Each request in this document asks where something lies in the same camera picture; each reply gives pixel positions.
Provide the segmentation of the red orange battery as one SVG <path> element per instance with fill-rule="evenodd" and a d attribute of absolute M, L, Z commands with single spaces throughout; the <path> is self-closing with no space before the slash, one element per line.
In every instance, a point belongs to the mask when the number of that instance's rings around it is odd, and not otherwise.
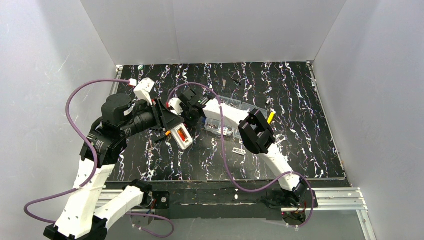
<path fill-rule="evenodd" d="M 182 128 L 178 129 L 178 130 L 177 130 L 177 133 L 178 133 L 178 135 L 179 135 L 180 139 L 181 139 L 183 142 L 185 142 L 185 141 L 187 140 L 187 136 L 186 136 L 186 134 L 185 134 L 185 132 L 184 132 L 184 130 L 183 130 Z"/>

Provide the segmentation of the white AC remote control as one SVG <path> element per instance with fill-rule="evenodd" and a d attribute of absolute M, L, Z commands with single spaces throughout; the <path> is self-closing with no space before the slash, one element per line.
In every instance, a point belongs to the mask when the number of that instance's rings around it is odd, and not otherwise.
<path fill-rule="evenodd" d="M 170 132 L 181 150 L 186 150 L 193 144 L 193 138 L 189 134 L 184 123 L 180 123 L 176 127 L 172 128 Z"/>

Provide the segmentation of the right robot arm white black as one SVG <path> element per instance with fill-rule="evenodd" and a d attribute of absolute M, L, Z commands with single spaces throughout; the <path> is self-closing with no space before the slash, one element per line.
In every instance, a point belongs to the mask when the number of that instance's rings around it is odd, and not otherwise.
<path fill-rule="evenodd" d="M 303 199 L 308 184 L 301 176 L 292 172 L 292 167 L 276 144 L 274 130 L 259 109 L 241 110 L 226 104 L 220 96 L 213 93 L 202 95 L 190 88 L 172 98 L 169 105 L 189 126 L 194 126 L 200 118 L 205 118 L 221 121 L 221 133 L 224 133 L 225 126 L 237 128 L 244 148 L 263 160 L 279 178 L 284 199 L 293 205 Z"/>

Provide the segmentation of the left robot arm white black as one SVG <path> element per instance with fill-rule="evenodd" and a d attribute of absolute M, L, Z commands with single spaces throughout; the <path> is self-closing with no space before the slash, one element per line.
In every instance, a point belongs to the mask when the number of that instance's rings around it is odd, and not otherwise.
<path fill-rule="evenodd" d="M 127 148 L 128 138 L 147 130 L 169 131 L 184 122 L 160 99 L 133 101 L 126 94 L 110 95 L 101 113 L 80 152 L 76 190 L 59 219 L 44 230 L 48 239 L 105 239 L 109 229 L 132 208 L 144 203 L 152 191 L 147 182 L 134 180 L 118 196 L 97 207 L 106 180 Z"/>

